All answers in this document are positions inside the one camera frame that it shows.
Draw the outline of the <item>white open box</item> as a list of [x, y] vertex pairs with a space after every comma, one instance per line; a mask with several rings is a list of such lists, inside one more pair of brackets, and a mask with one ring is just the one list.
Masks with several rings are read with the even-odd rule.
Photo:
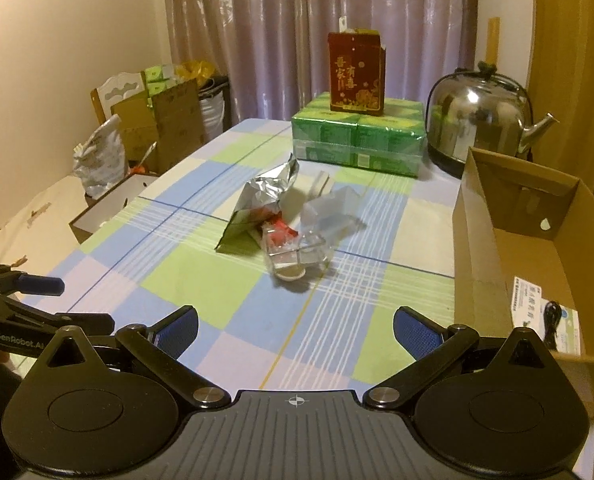
[[131, 174], [98, 200], [93, 200], [88, 208], [69, 222], [71, 231], [79, 244], [88, 240], [100, 227], [118, 212], [128, 206], [131, 200], [139, 196], [158, 177], [153, 174]]

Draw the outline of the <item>large brown cardboard box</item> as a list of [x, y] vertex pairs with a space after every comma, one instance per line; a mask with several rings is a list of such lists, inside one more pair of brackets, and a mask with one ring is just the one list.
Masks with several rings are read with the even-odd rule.
[[577, 177], [469, 151], [454, 206], [456, 322], [486, 336], [513, 328], [515, 278], [579, 315], [581, 350], [559, 365], [594, 419], [594, 195]]

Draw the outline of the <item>crumpled silver bag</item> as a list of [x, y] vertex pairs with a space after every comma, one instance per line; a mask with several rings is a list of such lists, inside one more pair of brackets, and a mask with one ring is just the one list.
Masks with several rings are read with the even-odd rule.
[[126, 176], [126, 150], [117, 114], [103, 122], [84, 143], [73, 149], [73, 173], [93, 200], [104, 195]]

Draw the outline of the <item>pink curtain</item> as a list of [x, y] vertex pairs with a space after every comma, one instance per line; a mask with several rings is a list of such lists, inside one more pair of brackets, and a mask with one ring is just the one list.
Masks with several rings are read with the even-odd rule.
[[386, 93], [423, 101], [475, 57], [477, 0], [164, 0], [172, 56], [214, 64], [235, 120], [287, 119], [329, 87], [327, 37], [374, 29]]

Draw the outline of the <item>silver green foil bag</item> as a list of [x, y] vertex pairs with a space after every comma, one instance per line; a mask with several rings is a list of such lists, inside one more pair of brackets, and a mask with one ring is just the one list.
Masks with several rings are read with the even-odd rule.
[[239, 234], [279, 214], [280, 203], [295, 184], [298, 174], [298, 159], [290, 154], [286, 162], [248, 180], [214, 249], [221, 250]]

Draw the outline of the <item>green boxes in background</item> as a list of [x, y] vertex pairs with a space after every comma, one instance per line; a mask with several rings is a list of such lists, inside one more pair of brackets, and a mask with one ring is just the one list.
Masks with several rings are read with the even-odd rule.
[[180, 84], [183, 79], [174, 64], [154, 65], [143, 70], [148, 96], [155, 96]]

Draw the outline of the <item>checkered tablecloth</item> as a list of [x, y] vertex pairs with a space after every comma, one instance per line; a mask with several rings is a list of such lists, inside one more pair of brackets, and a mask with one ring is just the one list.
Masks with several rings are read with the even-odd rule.
[[199, 332], [182, 362], [231, 392], [364, 391], [411, 361], [398, 307], [453, 318], [452, 209], [458, 183], [429, 162], [414, 178], [303, 162], [285, 197], [300, 226], [320, 182], [346, 192], [337, 236], [222, 235], [242, 187], [291, 152], [288, 122], [248, 119], [168, 171], [56, 268], [48, 312], [104, 311], [149, 324], [190, 304]]

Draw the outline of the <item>yellow plastic bag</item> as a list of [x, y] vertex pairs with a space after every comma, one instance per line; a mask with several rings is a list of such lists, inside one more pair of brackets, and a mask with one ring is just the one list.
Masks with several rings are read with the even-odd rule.
[[216, 66], [206, 60], [187, 60], [175, 66], [175, 75], [182, 81], [195, 81], [202, 89], [216, 76]]

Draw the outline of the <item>stainless steel kettle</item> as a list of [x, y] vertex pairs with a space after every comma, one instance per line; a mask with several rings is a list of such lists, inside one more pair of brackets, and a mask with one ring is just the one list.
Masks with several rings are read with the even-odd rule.
[[493, 64], [458, 68], [434, 83], [426, 102], [430, 160], [459, 178], [471, 148], [529, 159], [532, 146], [558, 120], [533, 117], [527, 90]]

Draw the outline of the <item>wooden door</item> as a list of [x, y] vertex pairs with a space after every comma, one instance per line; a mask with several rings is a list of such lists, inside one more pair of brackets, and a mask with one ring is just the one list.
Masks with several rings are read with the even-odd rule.
[[594, 193], [594, 0], [534, 0], [529, 93], [536, 114], [558, 120], [534, 160]]

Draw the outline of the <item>clear plastic packaging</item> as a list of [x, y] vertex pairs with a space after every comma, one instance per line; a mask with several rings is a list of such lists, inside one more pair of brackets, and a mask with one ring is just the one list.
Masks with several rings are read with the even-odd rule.
[[345, 238], [362, 231], [361, 196], [351, 186], [334, 188], [334, 179], [320, 171], [306, 194], [300, 212], [300, 233], [313, 235], [336, 247]]

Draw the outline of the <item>white wooden chair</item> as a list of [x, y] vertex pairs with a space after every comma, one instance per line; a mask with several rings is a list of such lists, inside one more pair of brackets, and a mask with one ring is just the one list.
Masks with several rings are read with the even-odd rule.
[[122, 72], [110, 76], [99, 87], [90, 92], [95, 116], [99, 125], [111, 116], [111, 107], [131, 96], [146, 90], [145, 78], [142, 72]]

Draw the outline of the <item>brown cardboard box on chair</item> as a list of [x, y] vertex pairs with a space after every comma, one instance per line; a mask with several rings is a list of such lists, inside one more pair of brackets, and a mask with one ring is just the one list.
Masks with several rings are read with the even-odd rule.
[[152, 97], [145, 92], [111, 107], [120, 117], [120, 136], [128, 162], [145, 159], [150, 171], [163, 174], [207, 141], [196, 82], [186, 81]]

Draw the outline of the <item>red gift box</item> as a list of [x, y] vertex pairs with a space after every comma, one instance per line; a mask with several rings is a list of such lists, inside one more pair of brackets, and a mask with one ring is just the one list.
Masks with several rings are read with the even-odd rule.
[[330, 32], [329, 105], [334, 112], [382, 116], [386, 49], [377, 30]]

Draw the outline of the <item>long white green medicine box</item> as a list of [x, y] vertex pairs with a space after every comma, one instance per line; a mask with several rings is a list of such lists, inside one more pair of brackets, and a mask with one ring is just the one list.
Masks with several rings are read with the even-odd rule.
[[542, 287], [515, 276], [512, 300], [510, 300], [513, 326], [531, 328], [543, 339], [545, 336], [543, 308]]

